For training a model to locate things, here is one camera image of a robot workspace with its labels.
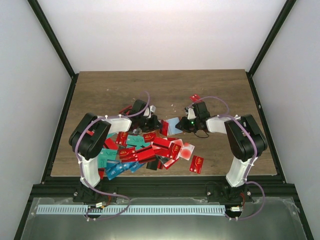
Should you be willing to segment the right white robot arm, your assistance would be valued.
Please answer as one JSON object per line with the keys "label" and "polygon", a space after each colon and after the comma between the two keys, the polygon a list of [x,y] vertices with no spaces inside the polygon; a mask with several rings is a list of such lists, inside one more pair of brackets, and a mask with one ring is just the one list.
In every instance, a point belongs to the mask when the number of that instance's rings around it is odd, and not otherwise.
{"label": "right white robot arm", "polygon": [[251,114],[231,116],[220,114],[211,116],[203,101],[195,102],[185,108],[176,128],[187,132],[220,133],[227,135],[233,160],[226,174],[228,185],[222,188],[223,198],[229,202],[240,196],[239,187],[247,178],[255,161],[268,148],[268,142],[255,118]]}

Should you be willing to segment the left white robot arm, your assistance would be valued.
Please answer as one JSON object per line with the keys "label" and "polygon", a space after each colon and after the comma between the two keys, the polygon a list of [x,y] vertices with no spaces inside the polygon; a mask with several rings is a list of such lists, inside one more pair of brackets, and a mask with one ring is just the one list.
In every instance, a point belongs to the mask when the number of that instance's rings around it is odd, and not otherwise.
{"label": "left white robot arm", "polygon": [[97,186],[101,181],[98,162],[108,135],[127,133],[135,129],[144,133],[159,129],[161,123],[155,112],[154,105],[137,99],[126,113],[98,116],[88,112],[83,116],[70,135],[68,143],[76,155],[80,182],[86,186],[84,195],[89,201],[97,202],[102,196],[102,189]]}

